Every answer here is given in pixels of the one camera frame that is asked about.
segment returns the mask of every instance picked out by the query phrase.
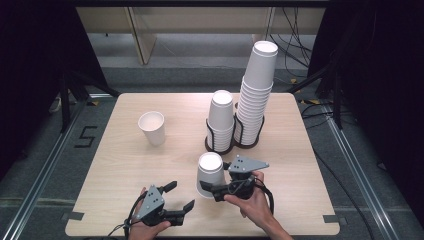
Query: hand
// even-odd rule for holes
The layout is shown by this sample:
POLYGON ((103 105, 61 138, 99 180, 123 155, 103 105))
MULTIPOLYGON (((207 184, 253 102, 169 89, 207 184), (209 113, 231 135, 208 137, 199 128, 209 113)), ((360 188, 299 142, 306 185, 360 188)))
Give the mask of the hand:
MULTIPOLYGON (((252 174, 264 182, 262 172, 254 171, 252 174)), ((244 218, 248 217, 256 226, 262 228, 271 239, 292 239, 272 215, 265 194, 260 188, 255 187, 252 196, 247 200, 235 195, 225 195, 224 200, 238 206, 241 215, 244 218)))
MULTIPOLYGON (((146 188, 143 187, 140 194, 143 194, 146 191, 146 188)), ((135 212, 138 212, 143 200, 137 204, 135 212)), ((132 219, 132 223, 139 221, 138 219, 132 219)), ((143 222, 138 222, 131 226, 129 240, 152 240, 158 235, 158 233, 164 231, 171 226, 171 223, 168 221, 161 222, 156 226, 149 227, 143 222)))

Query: white paper cup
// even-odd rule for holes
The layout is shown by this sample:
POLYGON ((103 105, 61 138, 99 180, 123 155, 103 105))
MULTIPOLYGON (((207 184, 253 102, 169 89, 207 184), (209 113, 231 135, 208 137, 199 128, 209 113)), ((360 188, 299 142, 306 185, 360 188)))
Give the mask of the white paper cup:
POLYGON ((225 185, 224 168, 219 154, 214 152, 202 154, 197 167, 197 191, 202 197, 213 198, 211 192, 202 189, 200 181, 211 183, 213 186, 225 185))
POLYGON ((216 130, 227 130, 234 124, 233 96, 225 90, 214 93, 209 108, 209 125, 216 130))
POLYGON ((256 89, 272 86, 278 47, 269 41, 258 41, 253 46, 247 63, 244 80, 256 89))
POLYGON ((147 112, 138 119, 138 126, 153 146, 165 142, 165 117, 160 112, 147 112))

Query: wooden tabletop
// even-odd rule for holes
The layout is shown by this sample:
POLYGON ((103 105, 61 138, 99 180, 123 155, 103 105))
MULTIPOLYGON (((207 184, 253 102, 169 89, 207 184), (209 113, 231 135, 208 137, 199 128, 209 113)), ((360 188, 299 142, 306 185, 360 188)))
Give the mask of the wooden tabletop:
MULTIPOLYGON (((261 229, 241 217, 226 202, 201 197, 195 188, 197 163, 207 152, 205 119, 213 93, 126 93, 115 105, 109 123, 77 199, 74 212, 82 220, 68 221, 70 236, 106 236, 122 224, 142 187, 178 181, 164 193, 165 209, 181 210, 195 199, 184 225, 159 236, 263 236, 261 229), (166 141, 151 146, 138 128, 147 111, 165 116, 166 141)), ((234 101, 239 98, 233 93, 234 101)), ((305 126, 293 95, 272 93, 259 143, 251 149, 222 156, 231 162, 239 154, 268 162, 265 184, 275 200, 275 217, 292 235, 335 235, 338 223, 325 223, 335 215, 305 126)), ((122 236, 118 230, 114 236, 122 236)))

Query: stack of cups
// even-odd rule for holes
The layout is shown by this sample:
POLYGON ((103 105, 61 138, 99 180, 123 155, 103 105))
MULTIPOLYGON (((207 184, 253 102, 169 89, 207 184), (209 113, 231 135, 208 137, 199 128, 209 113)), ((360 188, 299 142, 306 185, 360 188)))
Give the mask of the stack of cups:
POLYGON ((206 120, 206 144, 211 151, 223 153, 231 149, 234 132, 233 96, 225 90, 213 94, 206 120))
POLYGON ((252 49, 240 88, 234 139, 250 146, 257 142, 264 112, 272 90, 278 47, 272 42, 258 41, 252 49))

